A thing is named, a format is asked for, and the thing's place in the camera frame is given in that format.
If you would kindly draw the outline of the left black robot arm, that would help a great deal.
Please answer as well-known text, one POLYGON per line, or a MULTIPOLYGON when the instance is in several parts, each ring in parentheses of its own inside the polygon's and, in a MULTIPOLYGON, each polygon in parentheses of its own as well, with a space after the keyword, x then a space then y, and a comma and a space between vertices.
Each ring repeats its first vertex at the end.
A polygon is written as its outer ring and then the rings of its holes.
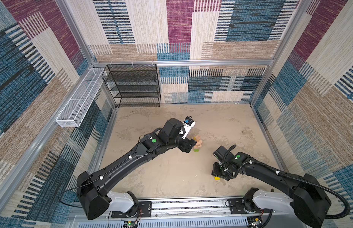
POLYGON ((125 155, 92 174, 81 173, 77 178, 76 195, 88 220, 94 220, 105 212, 120 212, 127 217, 138 213, 139 201, 132 192, 112 192, 113 187, 136 168, 168 150, 178 148, 189 153, 196 145, 187 135, 195 121, 186 117, 184 121, 171 118, 164 127, 142 136, 125 155))

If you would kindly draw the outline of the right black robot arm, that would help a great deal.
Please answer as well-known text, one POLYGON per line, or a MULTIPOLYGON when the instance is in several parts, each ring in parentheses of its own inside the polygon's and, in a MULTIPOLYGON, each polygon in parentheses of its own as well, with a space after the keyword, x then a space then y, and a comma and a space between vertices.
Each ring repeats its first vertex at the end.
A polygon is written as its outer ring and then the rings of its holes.
POLYGON ((213 152, 217 159, 213 164, 214 177, 230 181, 242 174, 261 180, 280 191, 276 193, 250 188, 241 200, 247 213, 255 213, 257 210, 281 211, 296 216, 312 228, 323 225, 328 218, 331 201, 327 196, 328 189, 320 185, 315 177, 286 173, 242 152, 232 154, 234 148, 220 146, 213 152))

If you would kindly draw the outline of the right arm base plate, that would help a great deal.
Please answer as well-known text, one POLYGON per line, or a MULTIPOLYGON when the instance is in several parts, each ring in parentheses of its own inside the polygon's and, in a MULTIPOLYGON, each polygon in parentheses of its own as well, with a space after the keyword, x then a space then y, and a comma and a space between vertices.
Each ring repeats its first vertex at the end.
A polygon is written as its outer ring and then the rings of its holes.
POLYGON ((231 198, 225 201, 225 206, 230 209, 230 213, 235 214, 261 214, 262 210, 252 202, 245 202, 243 198, 231 198))

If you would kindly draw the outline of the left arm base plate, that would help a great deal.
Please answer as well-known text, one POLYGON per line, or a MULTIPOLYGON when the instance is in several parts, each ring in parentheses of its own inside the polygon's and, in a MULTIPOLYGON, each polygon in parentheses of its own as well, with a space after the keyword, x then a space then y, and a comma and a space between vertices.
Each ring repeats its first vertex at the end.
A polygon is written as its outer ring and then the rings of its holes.
POLYGON ((152 201, 141 201, 133 206, 130 211, 122 213, 120 211, 113 211, 111 213, 112 219, 125 219, 125 218, 149 218, 151 217, 152 201))

